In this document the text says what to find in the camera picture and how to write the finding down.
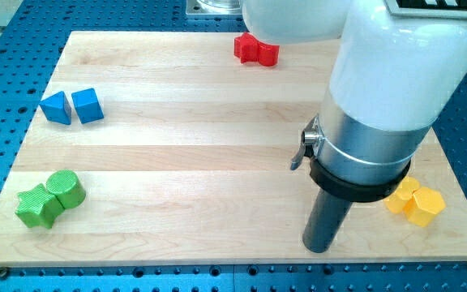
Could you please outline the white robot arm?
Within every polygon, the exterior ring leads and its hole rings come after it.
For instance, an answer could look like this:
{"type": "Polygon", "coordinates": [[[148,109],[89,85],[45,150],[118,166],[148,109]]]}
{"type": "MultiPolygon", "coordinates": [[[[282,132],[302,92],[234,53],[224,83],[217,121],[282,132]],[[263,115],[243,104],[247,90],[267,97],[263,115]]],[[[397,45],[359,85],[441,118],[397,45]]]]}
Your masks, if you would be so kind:
{"type": "Polygon", "coordinates": [[[323,103],[293,167],[311,160],[320,197],[388,196],[467,71],[467,1],[244,1],[272,45],[341,39],[323,103]]]}

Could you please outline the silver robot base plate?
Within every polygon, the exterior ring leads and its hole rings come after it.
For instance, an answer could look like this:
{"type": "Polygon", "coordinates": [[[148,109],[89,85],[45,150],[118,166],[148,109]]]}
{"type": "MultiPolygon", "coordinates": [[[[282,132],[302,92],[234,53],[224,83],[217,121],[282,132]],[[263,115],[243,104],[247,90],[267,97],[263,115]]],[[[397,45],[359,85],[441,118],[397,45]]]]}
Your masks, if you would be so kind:
{"type": "Polygon", "coordinates": [[[186,15],[194,18],[241,15],[238,0],[186,0],[186,15]]]}

